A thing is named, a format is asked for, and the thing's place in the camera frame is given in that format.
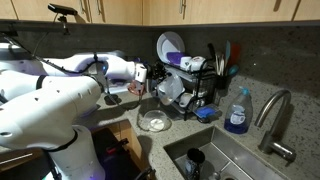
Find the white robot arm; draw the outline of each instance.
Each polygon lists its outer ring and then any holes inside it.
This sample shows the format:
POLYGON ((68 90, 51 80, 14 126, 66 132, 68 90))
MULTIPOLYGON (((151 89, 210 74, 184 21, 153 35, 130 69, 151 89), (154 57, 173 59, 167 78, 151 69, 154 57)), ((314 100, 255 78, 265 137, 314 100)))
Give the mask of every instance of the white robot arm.
POLYGON ((0 43, 0 52, 0 95, 6 100, 0 102, 0 145, 43 148, 63 180, 103 180, 90 131, 72 125, 95 109, 101 95, 97 81, 82 75, 99 71, 111 79, 143 83, 144 66, 106 53, 25 59, 19 56, 25 54, 22 48, 8 43, 0 43))

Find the blue sponge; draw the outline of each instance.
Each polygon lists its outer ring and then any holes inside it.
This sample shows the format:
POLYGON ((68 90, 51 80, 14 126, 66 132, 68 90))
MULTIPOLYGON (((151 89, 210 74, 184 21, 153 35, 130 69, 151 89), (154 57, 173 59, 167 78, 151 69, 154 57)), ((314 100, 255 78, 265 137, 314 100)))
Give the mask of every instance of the blue sponge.
POLYGON ((206 118, 208 116, 214 115, 216 113, 216 110, 209 107, 202 107, 197 109, 195 113, 200 118, 206 118))

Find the kitchen sink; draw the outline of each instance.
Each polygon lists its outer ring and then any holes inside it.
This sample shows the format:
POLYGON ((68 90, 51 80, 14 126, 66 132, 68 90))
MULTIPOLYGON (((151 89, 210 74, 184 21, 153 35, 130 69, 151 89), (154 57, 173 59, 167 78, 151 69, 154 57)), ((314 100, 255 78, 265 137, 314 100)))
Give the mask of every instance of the kitchen sink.
POLYGON ((214 127, 164 147, 184 177, 186 153, 190 148, 198 148, 205 154, 206 159, 200 170, 200 179, 215 179, 213 173, 220 171, 223 167, 225 168, 220 174, 222 180, 286 179, 214 127))

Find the black mug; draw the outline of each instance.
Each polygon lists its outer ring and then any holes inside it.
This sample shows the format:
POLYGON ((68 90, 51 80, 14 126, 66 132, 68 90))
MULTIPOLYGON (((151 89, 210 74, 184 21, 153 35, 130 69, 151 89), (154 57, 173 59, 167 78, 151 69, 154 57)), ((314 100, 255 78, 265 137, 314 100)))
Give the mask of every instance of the black mug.
POLYGON ((200 179, 200 169, 204 160, 205 160, 205 155, 199 149, 191 148, 188 150, 187 160, 185 165, 187 180, 200 179))

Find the wooden cabinet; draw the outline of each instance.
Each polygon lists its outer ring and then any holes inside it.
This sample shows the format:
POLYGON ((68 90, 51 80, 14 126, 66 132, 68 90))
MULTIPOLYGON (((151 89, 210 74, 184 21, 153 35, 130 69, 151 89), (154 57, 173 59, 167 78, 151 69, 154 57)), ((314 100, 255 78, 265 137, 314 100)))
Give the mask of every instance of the wooden cabinet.
POLYGON ((181 25, 291 21, 297 4, 298 0, 144 0, 143 23, 181 25))
POLYGON ((0 19, 17 19, 11 0, 0 0, 0 19))
POLYGON ((142 25, 142 0, 90 0, 92 23, 142 25))
POLYGON ((143 0, 143 25, 190 23, 189 0, 143 0))
POLYGON ((148 159, 146 158, 146 155, 142 150, 136 133, 132 129, 131 124, 128 120, 109 124, 105 127, 100 127, 92 130, 91 132, 94 134, 95 132, 98 132, 99 130, 102 130, 104 128, 109 128, 109 130, 118 140, 125 138, 128 139, 129 143, 126 145, 126 149, 130 151, 130 156, 133 162, 141 171, 149 167, 148 159))
POLYGON ((320 20, 319 10, 319 0, 301 0, 294 21, 320 20))
POLYGON ((51 3, 72 7, 78 11, 77 16, 67 15, 68 22, 91 22, 89 4, 86 0, 12 0, 12 2, 19 20, 53 22, 56 13, 48 9, 48 5, 51 3))
POLYGON ((298 0, 190 1, 191 24, 291 21, 298 4, 298 0))
POLYGON ((68 22, 142 24, 142 0, 12 0, 12 2, 19 20, 53 21, 56 14, 48 9, 48 4, 52 3, 78 11, 77 16, 67 15, 68 22))

